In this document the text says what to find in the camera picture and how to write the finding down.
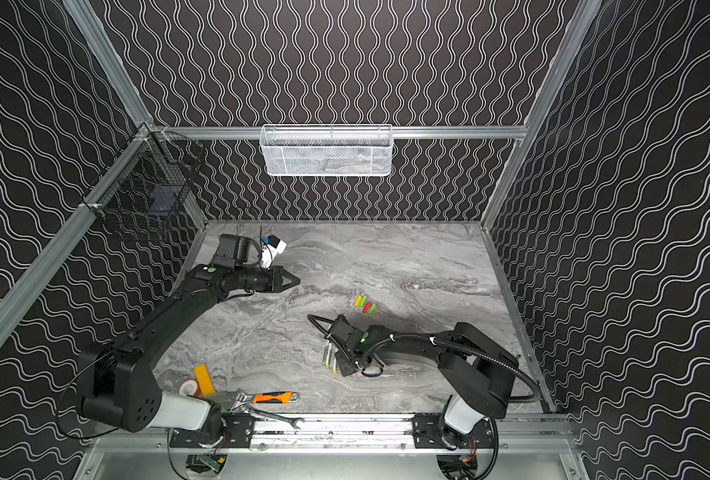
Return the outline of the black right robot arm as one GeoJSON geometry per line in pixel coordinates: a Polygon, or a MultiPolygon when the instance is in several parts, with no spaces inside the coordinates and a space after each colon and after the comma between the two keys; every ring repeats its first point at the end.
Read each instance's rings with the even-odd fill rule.
{"type": "Polygon", "coordinates": [[[414,419],[418,448],[458,448],[493,438],[493,427],[515,403],[542,400],[540,385],[519,360],[470,323],[437,333],[399,332],[381,325],[361,330],[340,315],[308,317],[333,347],[339,373],[381,376],[388,366],[434,367],[453,390],[442,412],[423,424],[414,419]]]}

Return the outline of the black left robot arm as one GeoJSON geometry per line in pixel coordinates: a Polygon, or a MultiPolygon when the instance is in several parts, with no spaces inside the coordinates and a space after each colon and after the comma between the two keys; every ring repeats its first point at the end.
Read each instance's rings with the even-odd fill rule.
{"type": "Polygon", "coordinates": [[[261,259],[250,259],[250,250],[259,247],[252,238],[221,235],[212,260],[187,272],[171,295],[129,332],[84,348],[75,379],[76,412],[127,432],[155,427],[194,432],[208,443],[221,439],[221,407],[163,391],[153,370],[190,325],[217,304],[300,284],[284,267],[265,267],[261,259]]]}

